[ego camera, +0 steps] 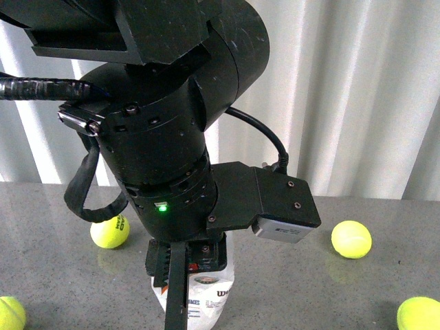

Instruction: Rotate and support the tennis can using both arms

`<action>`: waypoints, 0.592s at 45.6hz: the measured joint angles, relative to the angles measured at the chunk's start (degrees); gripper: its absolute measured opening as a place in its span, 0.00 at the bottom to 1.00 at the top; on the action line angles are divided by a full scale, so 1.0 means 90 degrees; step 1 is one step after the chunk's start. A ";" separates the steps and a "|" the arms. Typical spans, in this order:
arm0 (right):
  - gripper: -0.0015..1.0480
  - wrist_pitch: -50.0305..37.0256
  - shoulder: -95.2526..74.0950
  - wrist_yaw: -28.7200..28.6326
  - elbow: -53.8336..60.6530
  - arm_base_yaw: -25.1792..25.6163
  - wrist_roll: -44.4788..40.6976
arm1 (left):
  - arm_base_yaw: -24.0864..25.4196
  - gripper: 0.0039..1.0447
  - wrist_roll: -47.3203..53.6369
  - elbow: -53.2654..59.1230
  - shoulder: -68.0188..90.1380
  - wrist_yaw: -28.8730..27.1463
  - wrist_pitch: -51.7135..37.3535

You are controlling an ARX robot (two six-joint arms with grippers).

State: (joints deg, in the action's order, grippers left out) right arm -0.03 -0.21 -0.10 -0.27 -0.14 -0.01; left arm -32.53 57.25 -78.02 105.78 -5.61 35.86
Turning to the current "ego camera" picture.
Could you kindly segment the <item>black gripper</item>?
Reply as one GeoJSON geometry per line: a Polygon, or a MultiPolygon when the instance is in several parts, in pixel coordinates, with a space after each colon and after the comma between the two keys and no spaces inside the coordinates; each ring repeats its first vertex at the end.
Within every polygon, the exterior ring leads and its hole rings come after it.
{"type": "Polygon", "coordinates": [[[188,277],[226,268],[227,236],[187,242],[151,239],[145,260],[146,273],[156,287],[168,284],[165,330],[186,330],[188,324],[188,277]]]}

